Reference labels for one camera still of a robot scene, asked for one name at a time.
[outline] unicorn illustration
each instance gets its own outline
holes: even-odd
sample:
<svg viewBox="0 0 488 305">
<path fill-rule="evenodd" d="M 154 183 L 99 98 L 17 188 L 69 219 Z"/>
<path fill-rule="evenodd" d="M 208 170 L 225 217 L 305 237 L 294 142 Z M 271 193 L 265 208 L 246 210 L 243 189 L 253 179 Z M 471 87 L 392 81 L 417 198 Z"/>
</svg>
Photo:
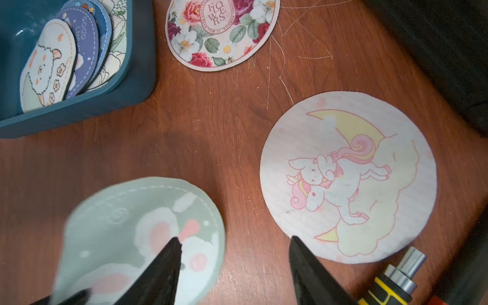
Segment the unicorn illustration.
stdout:
<svg viewBox="0 0 488 305">
<path fill-rule="evenodd" d="M 316 158 L 289 161 L 292 168 L 300 170 L 296 176 L 287 176 L 288 184 L 293 186 L 291 205 L 295 209 L 305 207 L 313 212 L 326 201 L 338 208 L 347 224 L 368 221 L 369 217 L 364 213 L 351 213 L 349 203 L 358 194 L 361 180 L 371 177 L 384 181 L 391 170 L 388 165 L 377 167 L 371 162 L 375 146 L 369 136 L 355 136 L 351 146 L 354 149 L 342 147 L 326 157 L 320 154 Z"/>
</svg>

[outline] wooden table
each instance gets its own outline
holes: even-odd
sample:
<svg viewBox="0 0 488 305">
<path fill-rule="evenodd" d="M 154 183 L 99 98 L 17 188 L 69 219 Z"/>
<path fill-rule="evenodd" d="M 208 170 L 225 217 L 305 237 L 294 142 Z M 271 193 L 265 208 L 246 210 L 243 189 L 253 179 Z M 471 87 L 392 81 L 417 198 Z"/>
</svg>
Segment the wooden table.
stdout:
<svg viewBox="0 0 488 305">
<path fill-rule="evenodd" d="M 213 73 L 171 55 L 168 5 L 154 2 L 158 82 L 145 102 L 0 141 L 1 303 L 29 304 L 51 292 L 63 224 L 83 199 L 115 183 L 162 176 L 203 189 L 224 219 L 225 263 L 202 304 L 296 304 L 290 240 L 261 193 L 261 151 L 294 103 L 348 90 L 398 107 L 436 159 L 437 202 L 413 243 L 428 257 L 414 278 L 412 304 L 423 304 L 486 205 L 488 140 L 452 110 L 361 0 L 283 0 L 279 24 L 256 55 Z M 358 298 L 402 254 L 373 264 L 321 261 Z"/>
</svg>

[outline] rose illustration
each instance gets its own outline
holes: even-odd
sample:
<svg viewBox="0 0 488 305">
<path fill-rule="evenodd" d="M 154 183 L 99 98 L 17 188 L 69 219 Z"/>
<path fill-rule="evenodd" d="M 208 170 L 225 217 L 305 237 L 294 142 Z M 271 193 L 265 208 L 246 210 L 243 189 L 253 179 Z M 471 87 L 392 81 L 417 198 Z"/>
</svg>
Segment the rose illustration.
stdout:
<svg viewBox="0 0 488 305">
<path fill-rule="evenodd" d="M 204 68 L 213 66 L 212 61 L 204 52 L 193 53 L 190 64 Z"/>
<path fill-rule="evenodd" d="M 234 20 L 234 24 L 239 24 L 241 23 L 239 21 L 239 18 L 247 13 L 250 13 L 252 11 L 252 3 L 254 2 L 253 0 L 233 0 L 234 1 L 234 6 L 236 8 L 236 19 Z"/>
<path fill-rule="evenodd" d="M 176 26 L 174 22 L 168 22 L 168 36 L 169 36 L 169 41 L 173 40 L 173 38 L 176 36 L 176 34 L 179 34 L 181 32 L 181 29 Z"/>
<path fill-rule="evenodd" d="M 191 26 L 195 26 L 200 22 L 200 7 L 202 3 L 200 1 L 191 0 L 186 3 L 185 9 L 182 11 L 183 19 Z"/>
<path fill-rule="evenodd" d="M 265 22 L 265 23 L 262 23 L 258 26 L 258 34 L 259 34 L 259 37 L 257 39 L 253 39 L 252 42 L 253 43 L 258 43 L 261 41 L 261 39 L 263 39 L 263 36 L 266 34 L 266 32 L 268 31 L 269 29 L 269 23 Z"/>
</svg>

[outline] floral coaster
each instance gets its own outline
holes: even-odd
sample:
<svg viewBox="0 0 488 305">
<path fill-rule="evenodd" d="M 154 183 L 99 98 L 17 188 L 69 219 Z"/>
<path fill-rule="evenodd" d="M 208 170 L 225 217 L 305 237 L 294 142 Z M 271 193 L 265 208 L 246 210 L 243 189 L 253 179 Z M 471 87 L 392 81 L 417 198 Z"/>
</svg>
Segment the floral coaster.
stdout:
<svg viewBox="0 0 488 305">
<path fill-rule="evenodd" d="M 100 2 L 112 21 L 112 41 L 107 57 L 86 91 L 104 86 L 122 67 L 127 51 L 127 0 L 93 0 Z"/>
<path fill-rule="evenodd" d="M 266 42 L 279 10 L 280 0 L 173 0 L 166 16 L 169 49 L 194 70 L 233 67 Z"/>
</svg>

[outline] teal coaster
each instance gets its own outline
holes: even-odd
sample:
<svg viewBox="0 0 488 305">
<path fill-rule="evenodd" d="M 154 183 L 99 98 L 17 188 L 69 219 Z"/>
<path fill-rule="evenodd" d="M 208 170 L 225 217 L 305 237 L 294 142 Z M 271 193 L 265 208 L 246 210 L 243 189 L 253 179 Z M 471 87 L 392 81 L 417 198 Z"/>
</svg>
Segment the teal coaster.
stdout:
<svg viewBox="0 0 488 305">
<path fill-rule="evenodd" d="M 225 252 L 224 223 L 205 192 L 148 177 L 96 193 L 66 223 L 51 304 L 86 288 L 87 305 L 115 303 L 173 236 L 182 243 L 175 304 L 196 304 L 217 280 Z"/>
</svg>

